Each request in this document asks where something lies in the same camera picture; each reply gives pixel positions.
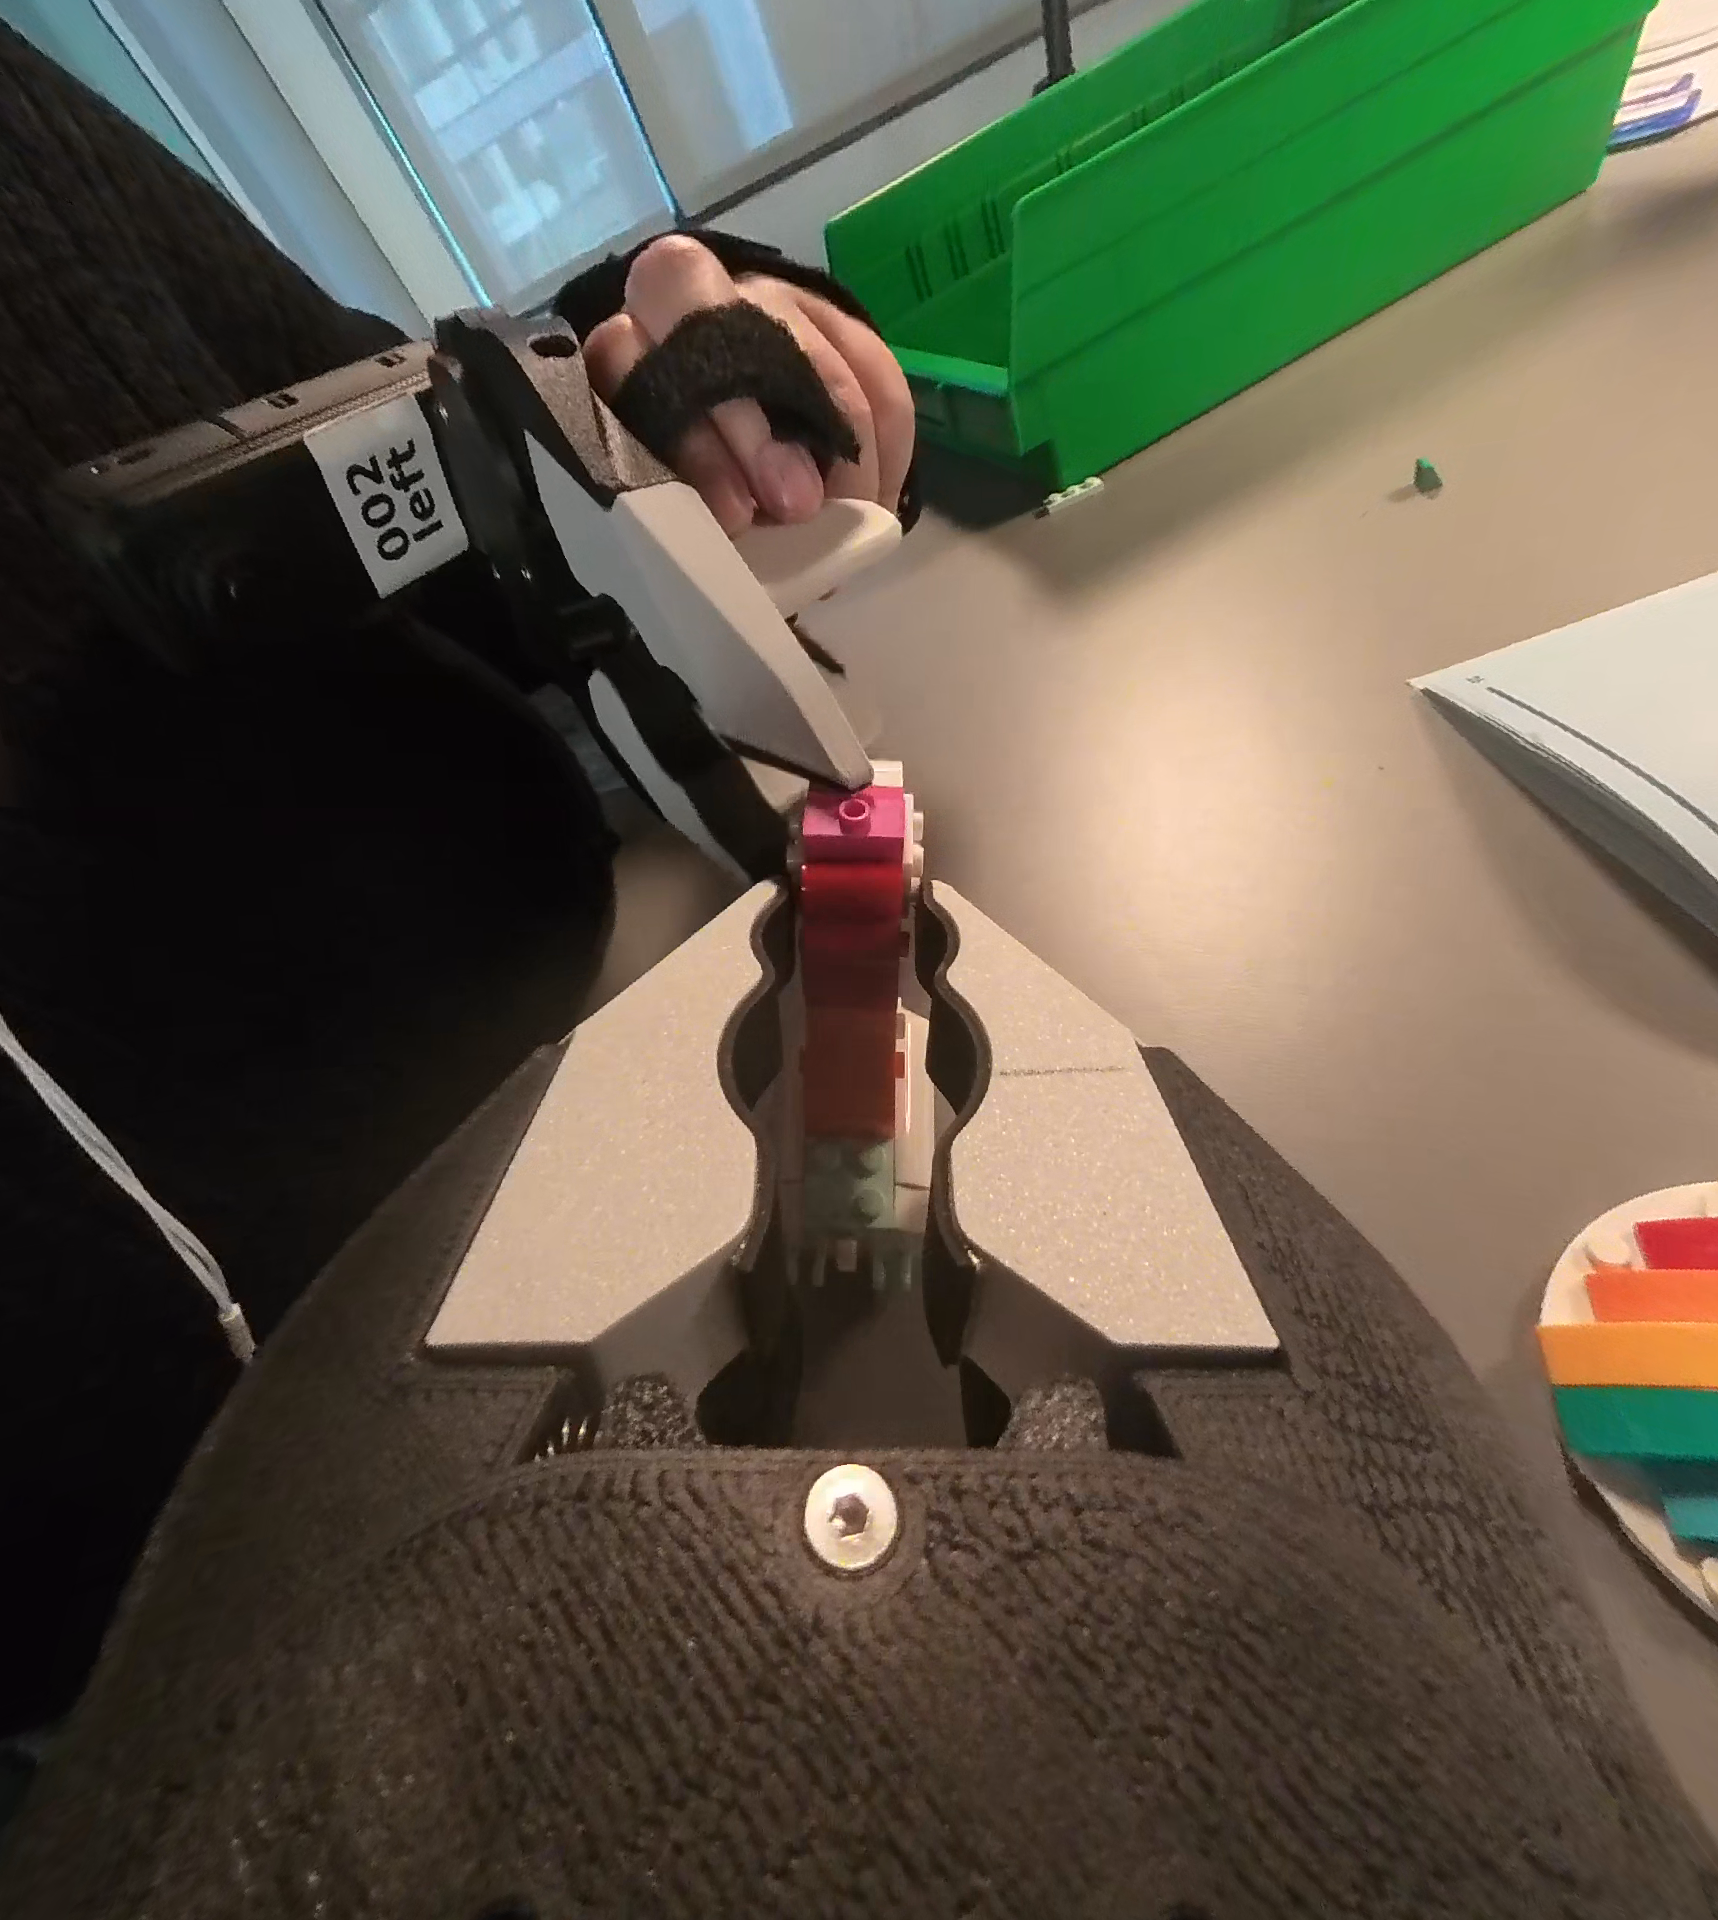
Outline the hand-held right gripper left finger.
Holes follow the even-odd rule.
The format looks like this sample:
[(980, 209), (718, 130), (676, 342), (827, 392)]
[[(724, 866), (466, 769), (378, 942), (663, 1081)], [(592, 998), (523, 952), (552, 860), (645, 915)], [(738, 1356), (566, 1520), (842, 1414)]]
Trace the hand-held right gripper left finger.
[(775, 983), (785, 892), (751, 887), (584, 1021), (430, 1320), (435, 1360), (720, 1374), (748, 1335), (733, 1264), (758, 1147), (728, 1039)]

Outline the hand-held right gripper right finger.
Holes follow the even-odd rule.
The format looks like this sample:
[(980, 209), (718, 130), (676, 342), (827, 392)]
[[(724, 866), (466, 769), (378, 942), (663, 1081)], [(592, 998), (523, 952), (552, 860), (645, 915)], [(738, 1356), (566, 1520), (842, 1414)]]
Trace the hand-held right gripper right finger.
[(980, 1374), (1267, 1366), (1280, 1335), (1163, 1101), (1098, 1000), (930, 882), (930, 1071), (953, 1109), (934, 1209)]

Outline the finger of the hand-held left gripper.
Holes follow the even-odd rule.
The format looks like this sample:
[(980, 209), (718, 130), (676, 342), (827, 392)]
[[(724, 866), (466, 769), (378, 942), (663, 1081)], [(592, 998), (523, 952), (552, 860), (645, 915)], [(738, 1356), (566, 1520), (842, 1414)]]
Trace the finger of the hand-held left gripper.
[(658, 813), (733, 876), (788, 882), (807, 781), (741, 756), (654, 659), (603, 659), (584, 709)]
[(732, 750), (845, 792), (873, 764), (791, 620), (879, 557), (879, 509), (835, 499), (805, 524), (732, 540), (687, 484), (620, 495), (607, 594)]

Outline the white and red lego model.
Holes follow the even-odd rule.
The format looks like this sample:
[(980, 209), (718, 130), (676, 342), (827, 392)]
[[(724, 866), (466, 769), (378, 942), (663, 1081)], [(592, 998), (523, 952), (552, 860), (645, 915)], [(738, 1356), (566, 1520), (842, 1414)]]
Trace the white and red lego model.
[(920, 1284), (937, 1099), (914, 1006), (923, 816), (898, 759), (814, 788), (795, 878), (800, 961), (800, 1274)]

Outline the light blue instruction booklet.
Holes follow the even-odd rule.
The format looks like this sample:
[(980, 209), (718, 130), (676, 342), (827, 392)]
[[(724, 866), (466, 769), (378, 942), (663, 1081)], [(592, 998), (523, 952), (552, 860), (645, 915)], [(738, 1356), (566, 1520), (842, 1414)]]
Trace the light blue instruction booklet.
[(1411, 689), (1718, 942), (1718, 573)]

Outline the person's left forearm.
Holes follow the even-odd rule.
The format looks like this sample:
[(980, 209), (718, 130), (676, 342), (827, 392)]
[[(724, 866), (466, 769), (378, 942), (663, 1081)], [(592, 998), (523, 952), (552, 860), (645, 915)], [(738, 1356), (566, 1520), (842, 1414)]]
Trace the person's left forearm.
[[(402, 340), (0, 21), (0, 689), (122, 649), (42, 509), (60, 470)], [(641, 410), (648, 359), (615, 405), (664, 457), (701, 419)]]

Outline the rainbow lego plate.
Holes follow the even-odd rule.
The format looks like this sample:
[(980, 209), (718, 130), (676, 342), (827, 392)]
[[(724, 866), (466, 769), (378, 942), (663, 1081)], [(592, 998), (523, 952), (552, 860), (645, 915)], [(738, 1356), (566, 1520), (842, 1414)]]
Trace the rainbow lego plate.
[(1579, 1488), (1718, 1637), (1718, 1179), (1577, 1236), (1537, 1339)]

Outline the person's left hand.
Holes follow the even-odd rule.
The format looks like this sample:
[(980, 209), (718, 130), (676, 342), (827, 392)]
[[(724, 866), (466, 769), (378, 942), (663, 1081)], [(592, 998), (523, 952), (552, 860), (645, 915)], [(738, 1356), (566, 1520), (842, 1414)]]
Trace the person's left hand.
[(741, 538), (755, 524), (802, 524), (832, 498), (920, 518), (917, 405), (907, 373), (860, 303), (823, 271), (718, 229), (676, 229), (608, 254), (569, 281), (555, 312), (582, 340), (594, 388), (617, 403), (639, 359), (690, 313), (751, 303), (785, 327), (851, 422), (858, 457), (823, 472), (785, 444), (755, 401), (695, 421), (663, 461)]

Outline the glass window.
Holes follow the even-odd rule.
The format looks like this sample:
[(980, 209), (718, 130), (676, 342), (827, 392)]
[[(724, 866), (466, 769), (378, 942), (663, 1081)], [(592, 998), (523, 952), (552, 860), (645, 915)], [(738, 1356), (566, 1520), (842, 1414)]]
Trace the glass window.
[(531, 305), (1015, 52), (1036, 5), (93, 5), (318, 281)]

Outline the person's black sweater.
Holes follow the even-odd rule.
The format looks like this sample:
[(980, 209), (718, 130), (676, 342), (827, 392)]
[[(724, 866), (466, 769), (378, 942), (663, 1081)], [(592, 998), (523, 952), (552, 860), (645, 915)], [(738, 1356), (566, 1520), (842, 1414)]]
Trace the person's black sweater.
[[(268, 1343), (561, 1030), (612, 901), (548, 718), (412, 622), (122, 647), (0, 811), (0, 1012)], [(0, 1051), (0, 1740), (60, 1719), (240, 1382), (211, 1297)]]

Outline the green plastic bin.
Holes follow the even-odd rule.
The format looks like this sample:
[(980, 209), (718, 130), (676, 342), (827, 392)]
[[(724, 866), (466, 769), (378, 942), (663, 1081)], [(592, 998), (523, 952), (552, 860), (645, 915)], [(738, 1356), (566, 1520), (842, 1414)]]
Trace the green plastic bin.
[(1078, 486), (1584, 193), (1647, 2), (1205, 2), (826, 228), (930, 447)]

